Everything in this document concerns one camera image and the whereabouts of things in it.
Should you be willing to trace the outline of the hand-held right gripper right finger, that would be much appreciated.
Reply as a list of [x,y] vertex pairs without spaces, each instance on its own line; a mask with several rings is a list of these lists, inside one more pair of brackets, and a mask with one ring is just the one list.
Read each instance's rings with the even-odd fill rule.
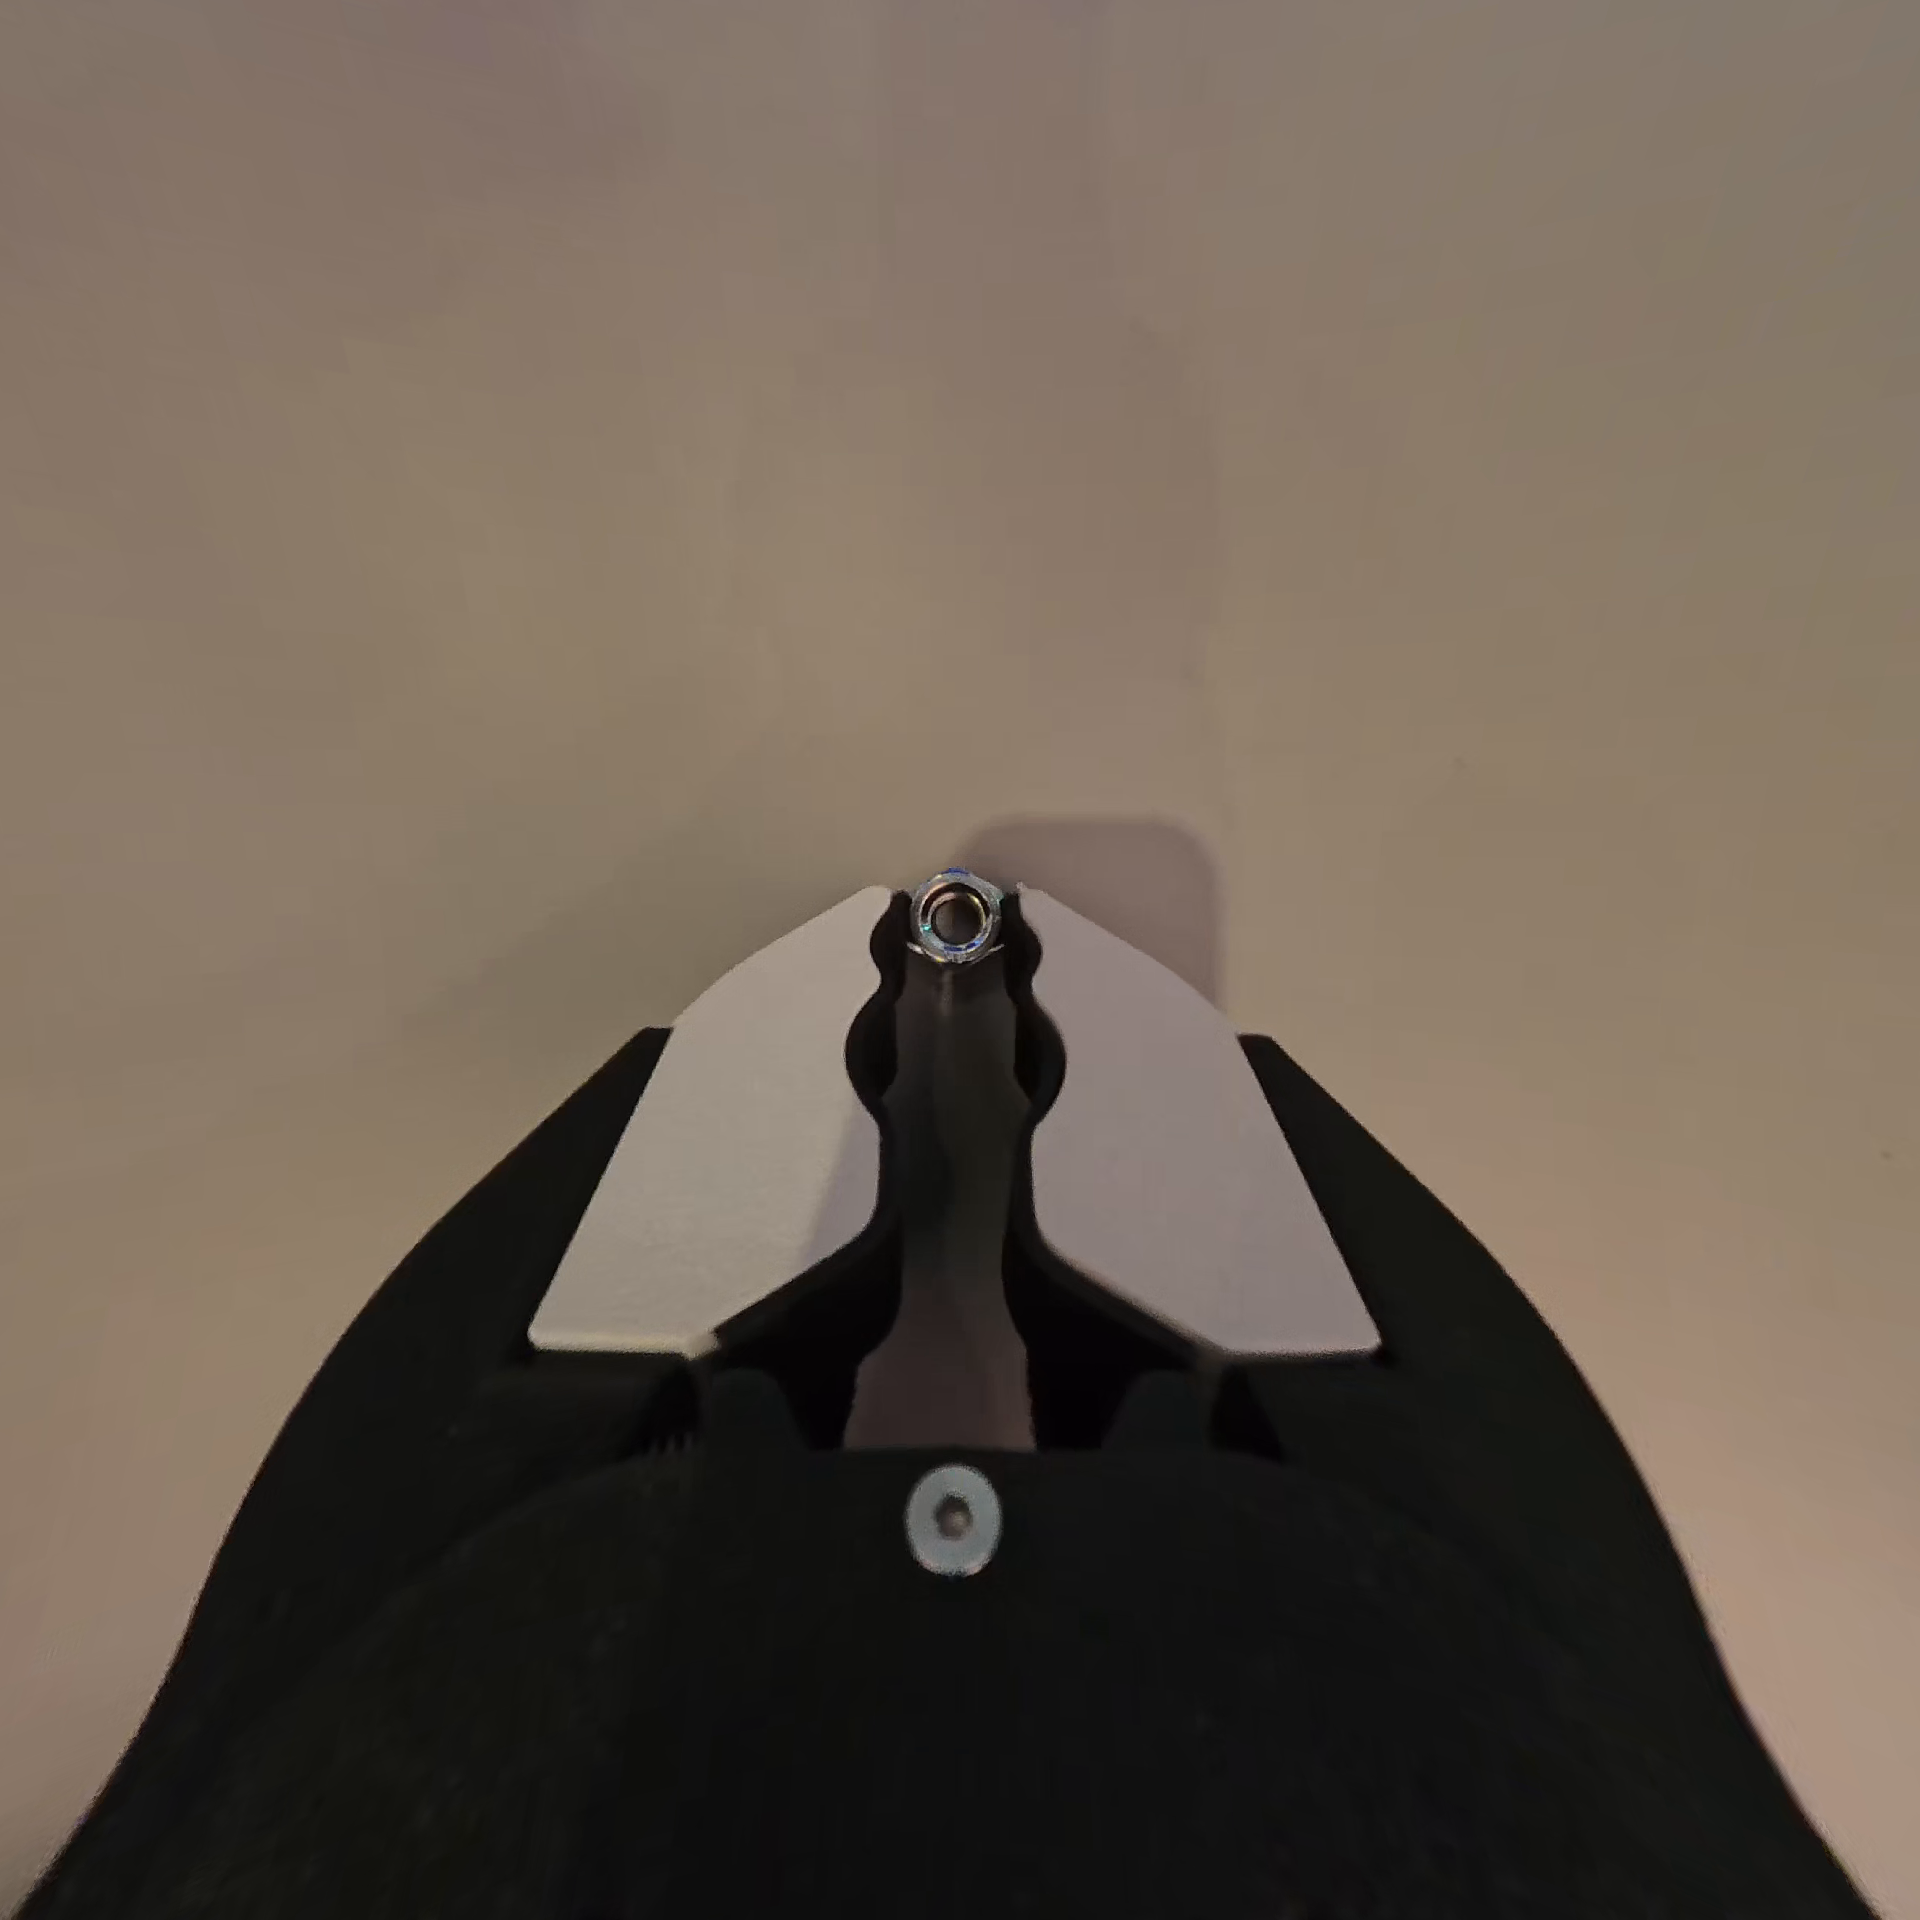
[[1384,1325],[1231,1012],[1038,889],[1014,936],[1048,1281],[1199,1365],[1375,1365]]

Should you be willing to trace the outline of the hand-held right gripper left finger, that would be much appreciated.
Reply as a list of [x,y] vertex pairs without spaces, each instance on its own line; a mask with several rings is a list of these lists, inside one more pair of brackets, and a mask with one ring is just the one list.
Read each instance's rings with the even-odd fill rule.
[[719,1334],[880,1222],[899,896],[856,889],[719,974],[670,1025],[636,1115],[534,1313],[541,1357],[719,1357]]

